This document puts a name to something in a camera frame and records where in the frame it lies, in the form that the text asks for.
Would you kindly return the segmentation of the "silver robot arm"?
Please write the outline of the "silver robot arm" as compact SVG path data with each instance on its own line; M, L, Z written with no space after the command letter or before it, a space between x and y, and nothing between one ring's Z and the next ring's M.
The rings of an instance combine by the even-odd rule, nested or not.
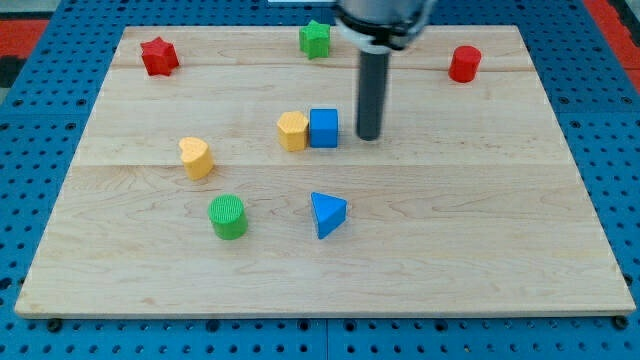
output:
M381 55L405 49L428 24L437 0L337 0L339 32L360 51Z

